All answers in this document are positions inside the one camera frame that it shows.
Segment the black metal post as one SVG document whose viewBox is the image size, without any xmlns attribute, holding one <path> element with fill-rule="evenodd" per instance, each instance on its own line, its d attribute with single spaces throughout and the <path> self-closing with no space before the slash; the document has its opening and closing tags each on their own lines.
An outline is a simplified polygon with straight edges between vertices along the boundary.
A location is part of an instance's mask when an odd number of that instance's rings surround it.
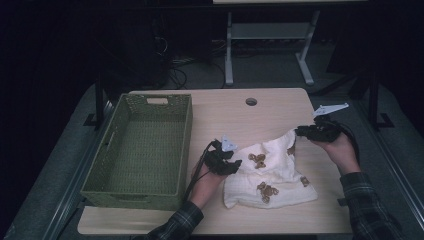
<svg viewBox="0 0 424 240">
<path fill-rule="evenodd" d="M 101 74 L 95 81 L 95 112 L 90 113 L 84 122 L 84 126 L 92 126 L 95 130 L 98 130 L 104 120 L 104 93 L 102 86 Z"/>
<path fill-rule="evenodd" d="M 368 121 L 371 126 L 379 131 L 381 128 L 393 128 L 394 124 L 386 113 L 378 112 L 379 79 L 373 72 L 369 81 Z"/>
</svg>

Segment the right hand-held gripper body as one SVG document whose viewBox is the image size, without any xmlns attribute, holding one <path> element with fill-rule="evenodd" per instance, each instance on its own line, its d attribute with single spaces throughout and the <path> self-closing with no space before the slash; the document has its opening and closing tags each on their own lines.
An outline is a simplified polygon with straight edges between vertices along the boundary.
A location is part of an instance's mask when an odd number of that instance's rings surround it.
<svg viewBox="0 0 424 240">
<path fill-rule="evenodd" d="M 320 105 L 313 113 L 314 125 L 309 139 L 318 142 L 333 142 L 342 132 L 342 126 L 337 121 L 332 121 L 329 114 L 348 108 L 349 104 Z"/>
</svg>

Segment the aluminium rail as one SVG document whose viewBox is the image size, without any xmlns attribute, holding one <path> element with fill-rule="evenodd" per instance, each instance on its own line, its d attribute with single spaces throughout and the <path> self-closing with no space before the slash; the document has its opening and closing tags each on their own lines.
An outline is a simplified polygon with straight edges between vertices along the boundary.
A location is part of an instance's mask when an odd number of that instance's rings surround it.
<svg viewBox="0 0 424 240">
<path fill-rule="evenodd" d="M 398 164 L 395 155 L 383 139 L 380 130 L 369 122 L 367 109 L 362 103 L 357 101 L 353 103 L 353 106 L 358 111 L 361 121 L 366 126 L 367 131 L 371 134 L 378 148 L 382 152 L 392 178 L 398 185 L 404 200 L 408 204 L 410 212 L 414 215 L 417 223 L 424 232 L 424 203 L 419 199 L 417 193 Z"/>
<path fill-rule="evenodd" d="M 105 106 L 101 109 L 104 119 L 87 140 L 88 145 L 86 150 L 78 161 L 76 170 L 58 202 L 53 217 L 49 221 L 47 229 L 43 234 L 42 240 L 58 240 L 73 216 L 78 212 L 79 205 L 84 199 L 80 194 L 80 190 L 88 174 L 97 148 L 100 145 L 100 141 L 105 133 L 106 125 L 110 120 L 113 110 L 114 107 L 112 103 L 107 100 Z"/>
</svg>

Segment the dark equipment cabinet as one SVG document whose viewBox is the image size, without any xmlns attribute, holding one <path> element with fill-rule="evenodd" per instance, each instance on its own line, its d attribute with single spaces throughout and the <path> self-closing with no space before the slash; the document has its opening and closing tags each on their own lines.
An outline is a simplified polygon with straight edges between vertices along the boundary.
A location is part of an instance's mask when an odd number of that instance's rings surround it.
<svg viewBox="0 0 424 240">
<path fill-rule="evenodd" d="M 103 54 L 100 71 L 110 85 L 131 91 L 155 90 L 166 84 L 166 66 L 148 17 L 106 15 L 97 26 L 96 41 Z"/>
</svg>

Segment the white cloth with brown print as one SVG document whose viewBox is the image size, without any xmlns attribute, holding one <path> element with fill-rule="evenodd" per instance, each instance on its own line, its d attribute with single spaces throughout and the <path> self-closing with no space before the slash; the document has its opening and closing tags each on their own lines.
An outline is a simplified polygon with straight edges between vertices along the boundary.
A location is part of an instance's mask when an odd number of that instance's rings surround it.
<svg viewBox="0 0 424 240">
<path fill-rule="evenodd" d="M 296 170 L 295 145 L 292 129 L 277 139 L 238 150 L 230 162 L 241 160 L 241 165 L 224 182 L 224 205 L 276 209 L 316 200 L 313 185 Z"/>
</svg>

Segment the person's right hand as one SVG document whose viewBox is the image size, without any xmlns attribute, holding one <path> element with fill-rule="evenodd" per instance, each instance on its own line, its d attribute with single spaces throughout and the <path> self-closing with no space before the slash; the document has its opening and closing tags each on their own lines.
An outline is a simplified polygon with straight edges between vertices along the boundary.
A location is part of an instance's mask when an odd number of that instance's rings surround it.
<svg viewBox="0 0 424 240">
<path fill-rule="evenodd" d="M 313 144 L 321 147 L 328 154 L 341 175 L 361 171 L 351 141 L 344 133 L 341 133 L 333 142 L 313 141 Z"/>
</svg>

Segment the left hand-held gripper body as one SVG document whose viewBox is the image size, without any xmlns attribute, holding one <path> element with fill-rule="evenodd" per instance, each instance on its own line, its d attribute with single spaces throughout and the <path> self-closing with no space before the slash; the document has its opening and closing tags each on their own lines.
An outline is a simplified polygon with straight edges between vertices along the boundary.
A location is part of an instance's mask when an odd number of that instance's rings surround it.
<svg viewBox="0 0 424 240">
<path fill-rule="evenodd" d="M 207 146 L 204 163 L 214 174 L 229 175 L 231 168 L 237 168 L 233 162 L 230 162 L 236 149 L 237 145 L 223 135 L 220 140 L 215 139 Z"/>
</svg>

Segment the person's left hand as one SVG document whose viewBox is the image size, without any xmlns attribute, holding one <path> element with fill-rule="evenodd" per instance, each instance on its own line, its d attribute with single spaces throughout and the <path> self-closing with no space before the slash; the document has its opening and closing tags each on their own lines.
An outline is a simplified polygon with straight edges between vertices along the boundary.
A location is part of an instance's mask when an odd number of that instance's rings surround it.
<svg viewBox="0 0 424 240">
<path fill-rule="evenodd" d="M 226 176 L 210 173 L 205 165 L 200 168 L 199 174 L 201 178 L 194 184 L 189 200 L 202 209 L 214 196 Z"/>
</svg>

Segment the white metal table frame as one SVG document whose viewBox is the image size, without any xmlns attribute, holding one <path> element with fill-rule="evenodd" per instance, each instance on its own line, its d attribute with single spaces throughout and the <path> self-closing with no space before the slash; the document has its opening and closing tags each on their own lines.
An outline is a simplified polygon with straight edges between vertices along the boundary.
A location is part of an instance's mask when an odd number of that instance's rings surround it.
<svg viewBox="0 0 424 240">
<path fill-rule="evenodd" d="M 303 79 L 307 85 L 313 85 L 314 80 L 306 62 L 316 25 L 320 16 L 319 11 L 312 14 L 309 22 L 295 23 L 236 23 L 232 13 L 227 14 L 225 85 L 234 84 L 232 66 L 232 41 L 233 40 L 303 40 L 304 46 L 295 54 Z"/>
</svg>

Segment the green woven basket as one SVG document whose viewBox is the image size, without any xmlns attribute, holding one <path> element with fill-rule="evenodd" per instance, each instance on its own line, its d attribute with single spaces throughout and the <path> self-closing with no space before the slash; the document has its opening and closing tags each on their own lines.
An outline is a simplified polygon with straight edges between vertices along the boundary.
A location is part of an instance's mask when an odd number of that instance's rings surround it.
<svg viewBox="0 0 424 240">
<path fill-rule="evenodd" d="M 192 119 L 189 94 L 123 94 L 81 194 L 97 207 L 177 210 Z"/>
</svg>

